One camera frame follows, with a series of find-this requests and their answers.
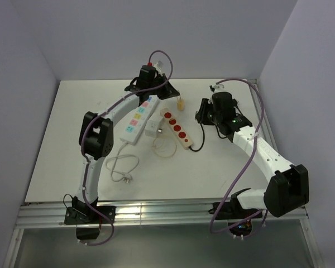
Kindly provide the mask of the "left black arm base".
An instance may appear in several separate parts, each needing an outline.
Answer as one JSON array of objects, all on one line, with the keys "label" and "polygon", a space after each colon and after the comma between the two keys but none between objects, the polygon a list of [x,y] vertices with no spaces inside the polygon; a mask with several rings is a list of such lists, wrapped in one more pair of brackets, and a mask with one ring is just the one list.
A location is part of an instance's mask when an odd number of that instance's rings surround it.
[{"label": "left black arm base", "polygon": [[91,206],[78,200],[70,194],[63,197],[66,208],[64,225],[76,226],[76,237],[84,242],[96,240],[100,235],[102,224],[114,223],[116,207],[112,205],[97,206],[96,199]]}]

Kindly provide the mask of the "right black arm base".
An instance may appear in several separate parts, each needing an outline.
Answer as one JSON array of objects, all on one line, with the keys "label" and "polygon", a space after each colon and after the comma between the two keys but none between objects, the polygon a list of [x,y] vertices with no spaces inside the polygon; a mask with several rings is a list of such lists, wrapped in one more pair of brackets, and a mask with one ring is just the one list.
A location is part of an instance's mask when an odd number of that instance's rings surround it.
[{"label": "right black arm base", "polygon": [[248,190],[250,190],[250,188],[242,189],[233,193],[230,200],[228,202],[224,202],[220,210],[218,210],[220,202],[213,203],[213,207],[208,211],[208,213],[211,215],[216,214],[216,217],[210,221],[210,233],[213,233],[212,228],[215,220],[245,219],[258,212],[258,214],[256,214],[254,217],[251,217],[248,220],[244,220],[243,222],[229,229],[233,237],[240,237],[241,239],[253,234],[251,219],[262,218],[262,211],[255,208],[243,209],[237,198],[241,193]]}]

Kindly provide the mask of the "yellow usb charger plug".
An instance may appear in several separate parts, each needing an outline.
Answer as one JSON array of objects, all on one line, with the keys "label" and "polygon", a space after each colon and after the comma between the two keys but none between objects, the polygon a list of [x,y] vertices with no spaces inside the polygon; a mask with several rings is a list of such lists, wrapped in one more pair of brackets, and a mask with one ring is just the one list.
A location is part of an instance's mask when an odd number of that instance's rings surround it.
[{"label": "yellow usb charger plug", "polygon": [[184,100],[181,96],[177,97],[176,106],[177,106],[178,111],[183,111],[184,110],[185,102],[184,102]]}]

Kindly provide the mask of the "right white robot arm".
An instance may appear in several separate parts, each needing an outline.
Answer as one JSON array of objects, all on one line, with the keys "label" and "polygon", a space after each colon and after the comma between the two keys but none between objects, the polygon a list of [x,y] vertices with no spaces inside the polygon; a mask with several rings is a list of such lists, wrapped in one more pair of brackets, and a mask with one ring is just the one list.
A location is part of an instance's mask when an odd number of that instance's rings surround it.
[{"label": "right white robot arm", "polygon": [[218,92],[209,99],[202,99],[195,119],[202,125],[215,126],[251,157],[267,180],[266,189],[242,189],[231,194],[228,202],[214,206],[213,212],[219,218],[244,218],[258,210],[268,210],[274,217],[281,217],[309,202],[306,167],[286,160],[259,137],[252,122],[238,109],[231,93]]}]

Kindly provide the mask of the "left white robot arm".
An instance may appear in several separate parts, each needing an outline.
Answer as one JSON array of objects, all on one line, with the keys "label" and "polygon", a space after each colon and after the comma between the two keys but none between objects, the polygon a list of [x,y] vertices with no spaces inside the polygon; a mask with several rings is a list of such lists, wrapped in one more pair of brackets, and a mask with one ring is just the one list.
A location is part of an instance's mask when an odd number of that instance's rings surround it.
[{"label": "left white robot arm", "polygon": [[84,115],[79,136],[84,167],[78,193],[72,200],[72,207],[83,222],[91,223],[98,215],[98,182],[103,160],[113,149],[114,126],[152,95],[161,100],[178,96],[179,92],[170,84],[171,76],[160,73],[151,64],[143,65],[125,88],[126,95],[101,113]]}]

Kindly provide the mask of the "beige red power strip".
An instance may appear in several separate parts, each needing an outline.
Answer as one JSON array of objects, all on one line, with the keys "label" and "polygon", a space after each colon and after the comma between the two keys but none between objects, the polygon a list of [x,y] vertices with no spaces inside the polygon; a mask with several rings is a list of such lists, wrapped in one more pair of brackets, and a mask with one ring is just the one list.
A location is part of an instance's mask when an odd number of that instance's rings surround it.
[{"label": "beige red power strip", "polygon": [[193,145],[193,140],[187,134],[186,130],[178,119],[168,108],[163,108],[160,111],[160,115],[163,117],[164,122],[168,125],[173,135],[177,138],[177,141],[181,144],[183,149],[188,150]]}]

